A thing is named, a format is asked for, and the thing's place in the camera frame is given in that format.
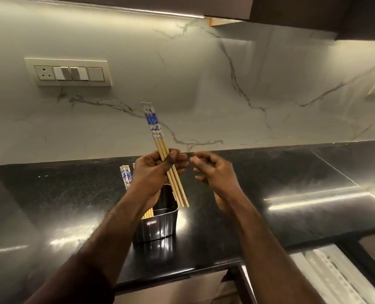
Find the bundle of chopsticks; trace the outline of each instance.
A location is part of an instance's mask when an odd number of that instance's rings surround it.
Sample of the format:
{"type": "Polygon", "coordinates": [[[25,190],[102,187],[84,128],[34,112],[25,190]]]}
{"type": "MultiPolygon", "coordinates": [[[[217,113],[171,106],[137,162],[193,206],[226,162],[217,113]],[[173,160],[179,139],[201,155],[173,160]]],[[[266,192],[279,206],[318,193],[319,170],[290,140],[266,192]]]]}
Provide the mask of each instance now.
{"type": "MultiPolygon", "coordinates": [[[[169,155],[169,148],[164,139],[160,123],[155,114],[154,108],[150,102],[142,102],[144,109],[145,118],[147,119],[150,127],[152,137],[154,138],[155,145],[157,146],[158,152],[160,153],[161,160],[164,161],[167,155],[169,155]]],[[[172,168],[166,173],[168,176],[169,183],[172,187],[173,195],[175,196],[176,202],[179,207],[189,207],[188,199],[186,198],[185,191],[183,190],[181,180],[179,178],[176,167],[172,165],[172,168]]]]}
{"type": "MultiPolygon", "coordinates": [[[[131,184],[131,171],[130,171],[130,167],[128,165],[122,165],[120,166],[120,172],[121,172],[121,176],[123,178],[123,181],[124,181],[124,186],[125,186],[125,189],[128,190],[128,188],[130,187],[130,184],[131,184]]],[[[150,217],[153,217],[154,216],[154,211],[152,210],[152,208],[150,210],[148,210],[143,218],[146,219],[146,218],[150,218],[150,217]]]]}

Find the marble backsplash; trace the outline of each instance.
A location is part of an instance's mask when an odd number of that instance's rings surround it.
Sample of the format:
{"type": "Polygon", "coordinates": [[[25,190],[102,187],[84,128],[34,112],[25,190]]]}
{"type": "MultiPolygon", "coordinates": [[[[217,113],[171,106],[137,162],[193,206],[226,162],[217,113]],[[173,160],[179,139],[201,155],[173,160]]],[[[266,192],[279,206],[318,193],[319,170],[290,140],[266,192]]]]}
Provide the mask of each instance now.
{"type": "Polygon", "coordinates": [[[141,101],[182,151],[375,139],[375,42],[334,37],[0,0],[0,164],[151,152],[141,101]],[[37,87],[24,57],[107,60],[113,86],[37,87]]]}

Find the black container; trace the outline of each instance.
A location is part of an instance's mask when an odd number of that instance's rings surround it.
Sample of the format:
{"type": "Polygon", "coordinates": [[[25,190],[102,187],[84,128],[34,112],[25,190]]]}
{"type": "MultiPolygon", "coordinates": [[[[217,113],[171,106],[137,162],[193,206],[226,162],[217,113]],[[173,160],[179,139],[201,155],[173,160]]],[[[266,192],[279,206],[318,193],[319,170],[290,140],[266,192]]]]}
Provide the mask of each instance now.
{"type": "Polygon", "coordinates": [[[161,189],[158,202],[153,207],[154,216],[142,219],[134,234],[135,244],[158,240],[175,234],[178,217],[178,203],[172,193],[172,187],[165,184],[161,189]]]}

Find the person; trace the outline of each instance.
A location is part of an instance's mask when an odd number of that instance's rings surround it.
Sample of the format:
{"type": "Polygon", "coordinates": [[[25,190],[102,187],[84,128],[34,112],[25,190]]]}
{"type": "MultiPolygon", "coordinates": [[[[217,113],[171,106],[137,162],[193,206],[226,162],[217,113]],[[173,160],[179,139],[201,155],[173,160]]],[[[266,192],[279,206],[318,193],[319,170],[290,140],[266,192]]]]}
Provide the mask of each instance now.
{"type": "MultiPolygon", "coordinates": [[[[324,303],[242,191],[232,164],[211,152],[196,152],[190,162],[199,172],[196,179],[210,186],[219,208],[235,222],[257,302],[324,303]]],[[[164,162],[158,152],[139,158],[123,198],[83,247],[26,303],[113,303],[113,288],[134,231],[143,214],[154,206],[155,196],[167,182],[166,172],[173,164],[182,174],[189,165],[187,155],[170,149],[164,162]]]]}

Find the dark sleeve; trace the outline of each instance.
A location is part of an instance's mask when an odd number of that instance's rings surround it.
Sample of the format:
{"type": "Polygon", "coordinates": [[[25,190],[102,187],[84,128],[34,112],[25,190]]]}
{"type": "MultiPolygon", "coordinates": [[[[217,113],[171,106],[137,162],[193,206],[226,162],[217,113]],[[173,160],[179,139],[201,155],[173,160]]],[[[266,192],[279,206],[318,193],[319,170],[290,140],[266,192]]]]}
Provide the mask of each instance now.
{"type": "Polygon", "coordinates": [[[114,291],[107,278],[75,254],[25,304],[112,304],[114,291]]]}

